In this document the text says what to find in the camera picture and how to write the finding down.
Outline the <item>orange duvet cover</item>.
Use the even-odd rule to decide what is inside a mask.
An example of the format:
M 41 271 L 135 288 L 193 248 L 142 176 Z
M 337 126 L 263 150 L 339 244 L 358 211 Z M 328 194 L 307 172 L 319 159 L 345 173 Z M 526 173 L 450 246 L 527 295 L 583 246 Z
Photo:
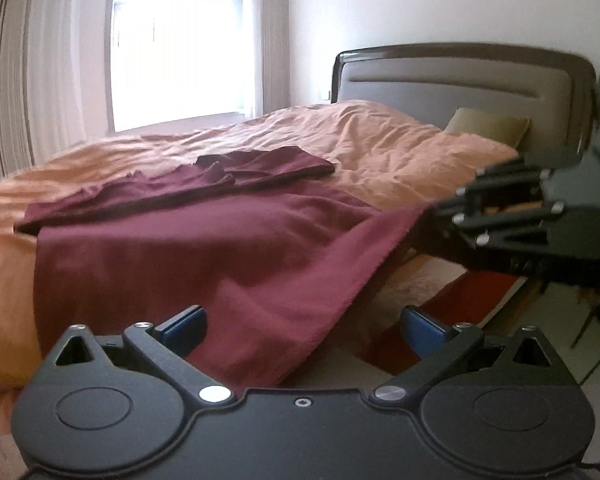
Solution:
M 380 209 L 448 197 L 477 169 L 515 156 L 506 144 L 353 100 L 284 108 L 189 133 L 97 139 L 11 174 L 0 181 L 0 434 L 8 433 L 17 391 L 41 361 L 32 299 L 35 242 L 14 230 L 27 206 L 134 171 L 165 174 L 201 155 L 282 146 L 330 160 L 332 185 Z

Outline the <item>olive green pillow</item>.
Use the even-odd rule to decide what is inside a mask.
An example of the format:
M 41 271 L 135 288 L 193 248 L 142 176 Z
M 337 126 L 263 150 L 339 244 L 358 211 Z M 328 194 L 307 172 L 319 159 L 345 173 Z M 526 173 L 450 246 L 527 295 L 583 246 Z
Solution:
M 490 139 L 510 148 L 518 145 L 529 130 L 531 120 L 515 116 L 506 116 L 476 110 L 475 108 L 459 107 L 446 127 L 445 132 L 471 133 Z

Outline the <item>dark padded headboard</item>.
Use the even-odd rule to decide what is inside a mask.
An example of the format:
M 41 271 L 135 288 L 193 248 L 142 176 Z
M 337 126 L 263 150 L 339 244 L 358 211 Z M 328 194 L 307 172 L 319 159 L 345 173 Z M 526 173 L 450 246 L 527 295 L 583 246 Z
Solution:
M 595 116 L 593 65 L 580 55 L 483 42 L 396 44 L 339 53 L 332 102 L 385 104 L 445 127 L 461 107 L 529 119 L 525 153 L 590 144 Z

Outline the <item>bright bedroom window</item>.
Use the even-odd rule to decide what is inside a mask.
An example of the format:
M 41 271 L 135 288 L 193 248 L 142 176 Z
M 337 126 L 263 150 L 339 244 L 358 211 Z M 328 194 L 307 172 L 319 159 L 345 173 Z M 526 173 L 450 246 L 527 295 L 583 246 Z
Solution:
M 114 132 L 247 110 L 244 0 L 111 0 Z

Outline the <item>beige right curtain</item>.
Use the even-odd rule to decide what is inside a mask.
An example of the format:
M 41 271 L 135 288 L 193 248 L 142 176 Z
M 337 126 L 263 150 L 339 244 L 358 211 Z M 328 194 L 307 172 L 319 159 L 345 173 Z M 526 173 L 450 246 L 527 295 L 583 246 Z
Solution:
M 245 0 L 249 118 L 290 105 L 289 0 Z

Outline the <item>beige left curtain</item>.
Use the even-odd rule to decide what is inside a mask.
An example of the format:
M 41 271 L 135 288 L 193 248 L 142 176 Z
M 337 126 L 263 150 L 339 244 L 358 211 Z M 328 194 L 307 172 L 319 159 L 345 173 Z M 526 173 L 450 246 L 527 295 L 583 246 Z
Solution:
M 0 0 L 0 179 L 84 143 L 81 0 Z

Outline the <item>beige curtain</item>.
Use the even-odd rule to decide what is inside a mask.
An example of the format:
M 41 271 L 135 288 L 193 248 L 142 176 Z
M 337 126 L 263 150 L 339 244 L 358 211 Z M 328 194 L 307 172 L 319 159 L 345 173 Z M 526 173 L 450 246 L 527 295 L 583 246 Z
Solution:
M 81 0 L 0 0 L 0 179 L 84 143 Z
M 249 118 L 290 105 L 289 0 L 245 0 Z

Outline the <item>maroon knit shirt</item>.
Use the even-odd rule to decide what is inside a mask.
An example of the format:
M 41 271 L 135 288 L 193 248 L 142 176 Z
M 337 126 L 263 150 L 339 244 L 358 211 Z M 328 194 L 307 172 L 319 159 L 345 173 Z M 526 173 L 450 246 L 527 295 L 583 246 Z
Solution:
M 208 318 L 189 362 L 227 387 L 273 387 L 358 298 L 381 288 L 427 217 L 329 185 L 300 148 L 206 155 L 29 206 L 33 307 L 49 352 L 71 324 L 119 333 L 194 304 Z

